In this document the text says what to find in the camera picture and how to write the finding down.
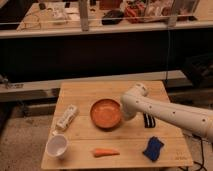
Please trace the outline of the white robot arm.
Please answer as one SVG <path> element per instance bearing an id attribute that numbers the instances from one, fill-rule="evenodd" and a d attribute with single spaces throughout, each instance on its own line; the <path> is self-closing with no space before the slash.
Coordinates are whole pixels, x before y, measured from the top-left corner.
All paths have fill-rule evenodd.
<path id="1" fill-rule="evenodd" d="M 142 83 L 132 86 L 120 101 L 126 120 L 134 118 L 137 112 L 146 113 L 213 143 L 213 110 L 151 99 Z"/>

